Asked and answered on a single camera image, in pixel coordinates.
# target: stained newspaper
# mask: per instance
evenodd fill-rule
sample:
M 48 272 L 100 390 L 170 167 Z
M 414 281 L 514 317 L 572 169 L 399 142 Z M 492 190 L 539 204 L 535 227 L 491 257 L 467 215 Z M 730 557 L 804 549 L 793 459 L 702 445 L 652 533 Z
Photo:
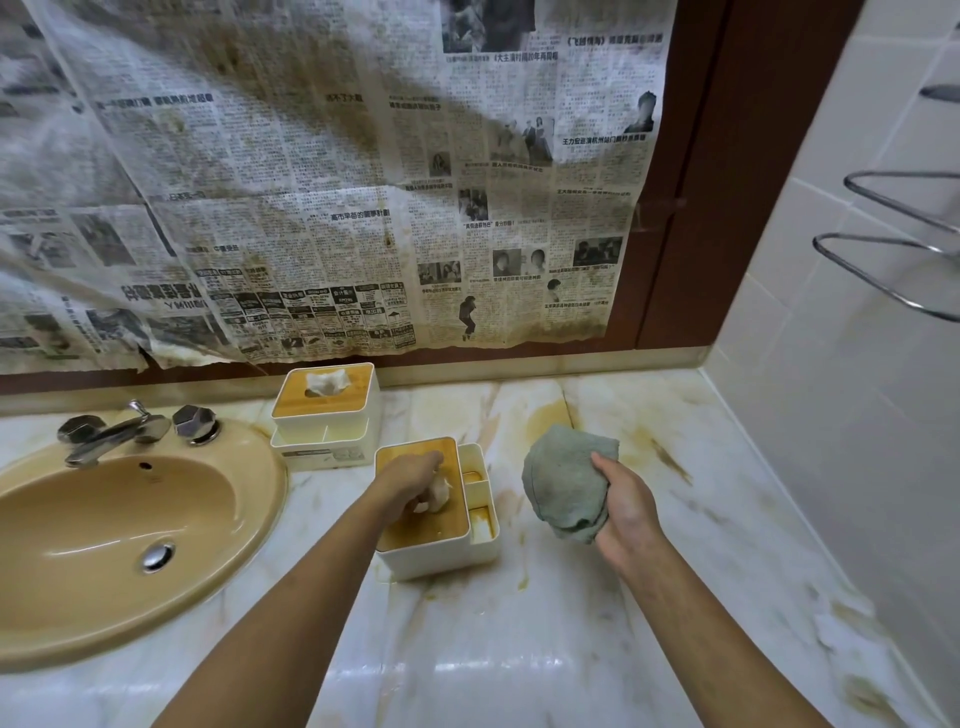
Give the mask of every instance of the stained newspaper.
M 603 334 L 675 0 L 28 7 L 98 162 L 0 198 L 0 371 Z

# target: sink basin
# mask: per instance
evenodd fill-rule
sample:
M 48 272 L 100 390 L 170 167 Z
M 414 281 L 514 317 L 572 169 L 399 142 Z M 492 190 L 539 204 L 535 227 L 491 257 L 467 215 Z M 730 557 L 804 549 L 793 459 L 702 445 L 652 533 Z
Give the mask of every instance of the sink basin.
M 0 472 L 0 670 L 80 659 L 212 594 L 263 543 L 286 495 L 267 439 L 232 420 L 85 470 L 54 445 Z

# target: wall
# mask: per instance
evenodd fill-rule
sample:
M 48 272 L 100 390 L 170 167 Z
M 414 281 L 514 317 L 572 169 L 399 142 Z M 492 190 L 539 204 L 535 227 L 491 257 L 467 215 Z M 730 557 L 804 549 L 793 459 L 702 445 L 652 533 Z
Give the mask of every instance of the wall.
M 855 198 L 859 169 L 960 171 L 958 0 L 868 0 L 706 371 L 954 720 L 960 720 L 960 324 L 889 301 L 811 247 L 821 232 L 934 235 Z M 874 183 L 960 222 L 960 183 Z M 960 311 L 960 270 L 903 248 L 831 248 Z

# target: green cloth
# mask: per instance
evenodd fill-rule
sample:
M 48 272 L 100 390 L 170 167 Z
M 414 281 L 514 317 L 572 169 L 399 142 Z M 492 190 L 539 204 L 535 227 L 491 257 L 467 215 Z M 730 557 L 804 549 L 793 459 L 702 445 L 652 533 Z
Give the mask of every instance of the green cloth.
M 523 490 L 537 518 L 558 537 L 584 544 L 607 522 L 610 483 L 593 467 L 592 452 L 616 460 L 620 441 L 553 425 L 523 460 Z

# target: person's left hand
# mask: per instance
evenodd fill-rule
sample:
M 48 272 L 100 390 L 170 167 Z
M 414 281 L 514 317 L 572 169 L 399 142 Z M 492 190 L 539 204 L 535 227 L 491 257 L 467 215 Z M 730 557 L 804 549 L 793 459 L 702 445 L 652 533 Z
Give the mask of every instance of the person's left hand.
M 366 495 L 381 509 L 385 523 L 396 521 L 404 506 L 426 490 L 442 462 L 444 454 L 439 450 L 400 455 L 377 474 Z

